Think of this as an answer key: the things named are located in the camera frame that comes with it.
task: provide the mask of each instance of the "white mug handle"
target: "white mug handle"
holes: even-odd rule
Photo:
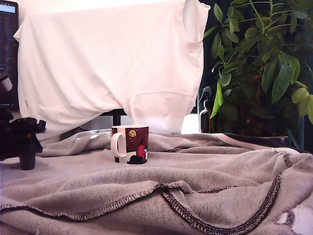
[[[126,154],[120,154],[117,150],[117,145],[118,145],[118,139],[120,137],[124,137],[124,135],[122,133],[115,133],[112,136],[112,140],[111,140],[111,150],[113,151],[113,154],[115,157],[119,157],[119,158],[125,158]]]

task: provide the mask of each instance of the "red mug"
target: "red mug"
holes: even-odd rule
[[[144,164],[148,159],[149,127],[142,125],[112,127],[111,151],[116,163]]]

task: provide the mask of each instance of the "spray bottle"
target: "spray bottle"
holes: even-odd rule
[[[213,110],[212,103],[212,90],[210,87],[206,87],[203,90],[201,99],[199,102],[204,102],[204,109],[200,113],[200,133],[212,133],[211,126],[211,113]]]

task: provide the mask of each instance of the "gray fleece fabric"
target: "gray fleece fabric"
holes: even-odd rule
[[[313,157],[211,134],[149,135],[148,161],[114,162],[111,133],[0,163],[1,235],[311,235]]]

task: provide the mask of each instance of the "monitor screen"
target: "monitor screen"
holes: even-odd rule
[[[18,42],[13,38],[19,27],[19,6],[16,2],[0,0],[0,72],[9,74],[12,89],[0,93],[0,107],[19,110]]]

